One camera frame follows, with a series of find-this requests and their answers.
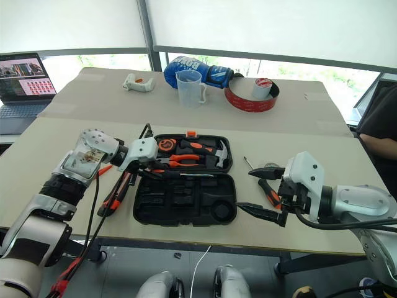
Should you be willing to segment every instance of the boxing glove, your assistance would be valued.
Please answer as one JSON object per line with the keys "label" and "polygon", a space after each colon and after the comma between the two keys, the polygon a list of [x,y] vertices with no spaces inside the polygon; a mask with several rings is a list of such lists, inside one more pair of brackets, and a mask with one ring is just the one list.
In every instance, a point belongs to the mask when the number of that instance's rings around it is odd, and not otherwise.
{"label": "boxing glove", "polygon": [[173,88],[178,88],[176,73],[181,70],[197,70],[201,73],[201,82],[218,88],[226,88],[233,77],[233,70],[222,66],[208,66],[195,58],[179,56],[164,70],[164,77]]}

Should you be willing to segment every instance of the beige table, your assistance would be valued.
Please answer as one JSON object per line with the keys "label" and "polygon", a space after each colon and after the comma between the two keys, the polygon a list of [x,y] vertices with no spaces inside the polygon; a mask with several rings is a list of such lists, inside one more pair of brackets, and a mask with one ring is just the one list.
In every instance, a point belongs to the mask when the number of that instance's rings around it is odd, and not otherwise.
{"label": "beige table", "polygon": [[[122,83],[134,72],[144,81],[154,77],[148,93],[125,91]],[[179,105],[177,90],[162,73],[84,68],[55,96],[42,117],[101,120],[215,130],[300,133],[352,137],[324,85],[314,81],[274,80],[280,95],[273,109],[249,113],[233,107],[223,89],[209,86],[208,104],[196,110]]]}
{"label": "beige table", "polygon": [[[128,144],[139,136],[143,124],[44,117],[37,119],[16,140],[11,150],[0,157],[0,227],[11,226],[24,205],[39,192],[64,154],[74,148],[80,131],[88,127],[102,129],[111,136],[124,139]],[[155,134],[185,131],[181,127],[152,125],[152,128]],[[254,166],[268,161],[283,166],[290,157],[308,150],[324,166],[327,185],[371,184],[385,188],[359,141],[354,138],[200,128],[197,130],[202,134],[223,135],[229,139],[234,160],[230,175],[235,181],[239,202],[253,202],[270,208],[257,185],[257,179],[247,175],[248,166],[243,161],[244,155],[249,157]],[[118,175],[112,169],[101,176],[99,201],[110,191]],[[277,188],[276,181],[270,183]],[[78,204],[78,211],[70,223],[74,234],[85,234],[94,189],[94,185],[91,185]],[[225,226],[142,225],[132,216],[134,197],[135,187],[129,190],[119,210],[106,220],[100,236],[347,255],[362,252],[359,241],[350,231],[315,230],[301,224],[293,215],[289,216],[286,228],[255,219],[240,210],[236,219]],[[95,217],[94,221],[95,227],[99,218]]]}

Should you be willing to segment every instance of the plastic measuring cup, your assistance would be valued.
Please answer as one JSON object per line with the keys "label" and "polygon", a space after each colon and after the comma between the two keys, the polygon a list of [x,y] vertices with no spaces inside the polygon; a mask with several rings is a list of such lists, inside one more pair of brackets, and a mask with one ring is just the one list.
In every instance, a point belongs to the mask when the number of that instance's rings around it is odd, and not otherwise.
{"label": "plastic measuring cup", "polygon": [[182,107],[196,109],[207,101],[205,91],[207,85],[201,83],[201,73],[196,70],[181,70],[176,72],[179,103]]}

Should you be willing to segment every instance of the black shirt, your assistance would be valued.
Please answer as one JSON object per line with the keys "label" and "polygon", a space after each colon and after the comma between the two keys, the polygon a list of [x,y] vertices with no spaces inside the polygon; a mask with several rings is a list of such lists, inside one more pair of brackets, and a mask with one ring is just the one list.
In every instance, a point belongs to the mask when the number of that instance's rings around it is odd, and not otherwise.
{"label": "black shirt", "polygon": [[[382,90],[375,107],[364,120],[358,133],[397,141],[397,84]],[[397,199],[397,161],[374,155],[375,167],[390,193]]]}

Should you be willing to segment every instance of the black tool case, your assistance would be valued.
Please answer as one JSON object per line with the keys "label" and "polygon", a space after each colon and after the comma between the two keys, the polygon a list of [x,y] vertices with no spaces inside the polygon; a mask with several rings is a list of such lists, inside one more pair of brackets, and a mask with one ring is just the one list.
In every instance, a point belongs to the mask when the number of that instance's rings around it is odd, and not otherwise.
{"label": "black tool case", "polygon": [[227,138],[214,135],[182,134],[157,135],[158,143],[164,139],[177,141],[169,152],[159,151],[158,158],[174,155],[194,154],[191,148],[181,148],[181,140],[197,142],[208,147],[221,149],[220,140],[228,150],[223,167],[216,166],[218,157],[205,155],[200,166],[178,166],[168,168],[187,174],[211,174],[213,177],[179,176],[178,178],[151,179],[142,177],[136,190],[133,207],[134,218],[143,224],[164,226],[226,225],[236,217],[236,189],[231,176],[227,174],[233,160]]}

